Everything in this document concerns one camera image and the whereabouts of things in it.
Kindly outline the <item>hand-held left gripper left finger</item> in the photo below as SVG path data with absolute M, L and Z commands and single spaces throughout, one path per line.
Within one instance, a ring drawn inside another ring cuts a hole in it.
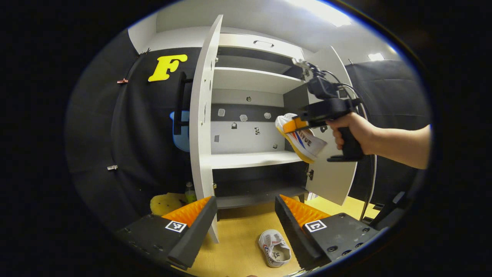
M 118 230 L 116 237 L 160 266 L 192 267 L 218 207 L 209 196 L 164 216 L 149 214 Z

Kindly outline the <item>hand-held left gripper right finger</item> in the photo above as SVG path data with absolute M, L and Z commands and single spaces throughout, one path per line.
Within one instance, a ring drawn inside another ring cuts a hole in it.
M 275 196 L 275 212 L 298 264 L 306 270 L 344 258 L 379 233 L 346 213 L 329 215 L 281 194 Z

